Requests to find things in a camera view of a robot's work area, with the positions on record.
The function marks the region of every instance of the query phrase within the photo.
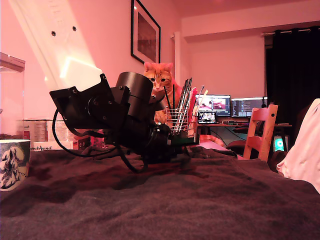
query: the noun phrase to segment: curtain rod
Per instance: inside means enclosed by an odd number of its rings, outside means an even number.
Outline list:
[[[311,29],[310,28],[307,28],[307,29],[300,29],[300,30],[298,30],[298,32],[310,32],[311,31]],[[280,32],[281,34],[291,34],[292,33],[292,31],[290,30],[290,31],[281,31]],[[261,36],[270,36],[270,35],[274,35],[274,34],[276,34],[275,32],[267,32],[267,33],[261,33]]]

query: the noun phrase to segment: wire cup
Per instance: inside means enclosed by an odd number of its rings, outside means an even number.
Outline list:
[[[173,135],[180,135],[182,138],[197,136],[197,118],[189,118],[189,108],[166,108],[166,124],[170,127]]]

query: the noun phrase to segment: speaker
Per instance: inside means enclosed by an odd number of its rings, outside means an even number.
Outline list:
[[[290,149],[290,148],[289,148],[289,145],[288,145],[289,136],[286,135],[286,136],[284,136],[284,137],[285,137],[286,148],[287,148],[287,150],[289,151],[289,149]],[[274,136],[273,151],[274,151],[274,152],[276,152],[276,151],[284,151],[284,142],[283,142],[281,136]]]

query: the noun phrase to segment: black curtain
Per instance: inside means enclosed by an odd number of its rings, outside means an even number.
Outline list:
[[[268,102],[278,105],[276,122],[292,124],[294,132],[300,127],[297,115],[320,98],[320,30],[291,31],[275,31],[266,52],[266,84]]]

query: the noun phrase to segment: white ceiling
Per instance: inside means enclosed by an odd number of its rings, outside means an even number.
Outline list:
[[[172,0],[181,17],[250,9],[306,0]]]

